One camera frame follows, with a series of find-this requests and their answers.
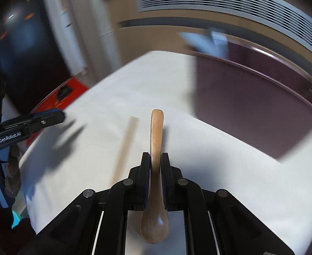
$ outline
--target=vent grille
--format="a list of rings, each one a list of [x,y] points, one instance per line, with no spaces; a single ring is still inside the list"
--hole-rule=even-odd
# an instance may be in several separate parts
[[[312,51],[312,18],[283,0],[138,0],[140,11],[201,9],[229,13],[272,27]]]

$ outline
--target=orange light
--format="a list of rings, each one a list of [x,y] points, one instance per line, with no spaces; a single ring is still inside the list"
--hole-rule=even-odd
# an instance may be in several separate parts
[[[7,31],[5,31],[5,32],[0,36],[0,40],[4,39],[6,35],[7,35]]]
[[[31,19],[33,16],[34,16],[34,13],[30,13],[29,15],[25,17],[25,21],[27,21],[28,19]]]

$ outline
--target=table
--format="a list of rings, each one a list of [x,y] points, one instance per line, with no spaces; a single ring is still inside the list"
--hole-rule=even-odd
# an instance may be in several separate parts
[[[150,115],[164,111],[164,147],[173,166],[201,188],[225,188],[296,255],[312,240],[312,130],[279,160],[194,116],[195,58],[153,51],[99,82],[45,129],[20,161],[31,223],[41,231],[84,189],[113,185],[131,116],[136,131],[118,180],[149,151]],[[138,234],[141,212],[129,212],[125,254],[185,254],[181,212],[170,212],[162,244]]]

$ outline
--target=logo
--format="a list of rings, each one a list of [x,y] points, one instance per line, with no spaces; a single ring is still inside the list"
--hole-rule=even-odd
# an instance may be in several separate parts
[[[1,139],[0,139],[0,143],[3,143],[3,142],[5,142],[5,141],[7,141],[7,140],[16,138],[16,137],[18,137],[18,136],[21,136],[21,132],[17,132],[17,133],[14,133],[14,134],[12,134],[12,135],[9,135],[9,136],[6,136],[6,137],[1,138]]]

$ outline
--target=wooden spoon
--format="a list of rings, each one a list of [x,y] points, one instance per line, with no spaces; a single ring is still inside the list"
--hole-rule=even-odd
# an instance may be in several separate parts
[[[150,244],[159,244],[169,235],[169,218],[164,209],[161,183],[161,146],[163,112],[155,109],[151,113],[150,125],[150,193],[141,221],[141,235]]]

